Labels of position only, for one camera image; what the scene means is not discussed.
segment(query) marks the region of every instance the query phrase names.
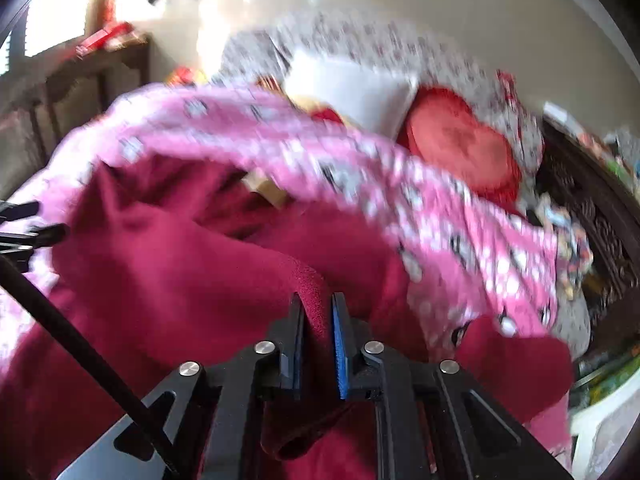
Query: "black metal bracket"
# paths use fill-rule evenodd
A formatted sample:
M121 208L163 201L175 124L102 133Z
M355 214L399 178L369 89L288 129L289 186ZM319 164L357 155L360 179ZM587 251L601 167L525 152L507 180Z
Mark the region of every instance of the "black metal bracket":
M265 341L230 361L204 367L187 362L142 403L172 446L172 474L130 416L121 418L58 480L254 478L263 402L300 398L304 310L294 295L289 316L275 321Z
M39 202L10 204L0 202L0 225L38 214ZM29 260L39 247L49 247L60 242L66 234L64 224L34 229L27 234L0 233L0 255L12 261L20 272L29 272Z
M412 362L332 297L342 398L376 405L379 480L570 480L455 361Z

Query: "heart pillow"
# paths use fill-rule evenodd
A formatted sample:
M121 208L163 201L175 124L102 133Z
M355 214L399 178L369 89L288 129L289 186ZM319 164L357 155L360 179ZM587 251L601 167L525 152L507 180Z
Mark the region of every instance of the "heart pillow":
M418 90L406 120L409 150L469 188L513 210L522 174L507 139L480 123L464 99L444 88Z

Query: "blue gripper pad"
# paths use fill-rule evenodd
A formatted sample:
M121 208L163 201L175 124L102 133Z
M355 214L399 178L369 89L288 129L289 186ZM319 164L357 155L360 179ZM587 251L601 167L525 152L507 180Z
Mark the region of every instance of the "blue gripper pad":
M334 318L335 370L338 379L338 390L340 391L340 398L345 400L347 398L347 390L349 388L349 381L347 378L347 361L344 354L344 343L342 342L342 330L340 329L338 309L335 306L332 308L332 315Z

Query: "floral blanket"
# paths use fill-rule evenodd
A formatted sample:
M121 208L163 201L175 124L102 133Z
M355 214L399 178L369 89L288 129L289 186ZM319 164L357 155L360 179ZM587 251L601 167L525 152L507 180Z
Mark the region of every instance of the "floral blanket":
M65 221L97 160L120 166L147 152L259 168L297 200L363 214L402 256L408 304L434 360L452 356L466 323L483 314L523 336L548 333L556 318L556 274L567 262L557 260L553 232L508 215L383 137L313 120L251 87L155 85L119 98L100 121L67 136L12 197L40 200L40 216L4 227ZM32 263L28 277L49 290L50 250ZM32 322L0 292L0 369Z

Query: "metal screw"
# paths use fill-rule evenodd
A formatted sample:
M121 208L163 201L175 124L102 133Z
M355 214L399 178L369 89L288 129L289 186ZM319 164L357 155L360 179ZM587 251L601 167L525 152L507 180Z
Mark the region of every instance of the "metal screw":
M447 359L440 363L440 370L442 370L444 374L453 375L457 374L460 371L460 365L457 362L452 361L451 359Z
M382 354L385 346L380 341L369 341L364 345L364 351L367 354Z
M254 346L254 349L257 354L270 354L276 349L276 345L271 341L260 341Z
M200 371L200 365L194 361L187 361L180 365L180 368L178 368L178 371L180 372L180 375L183 375L185 377L190 377L192 375L197 374Z

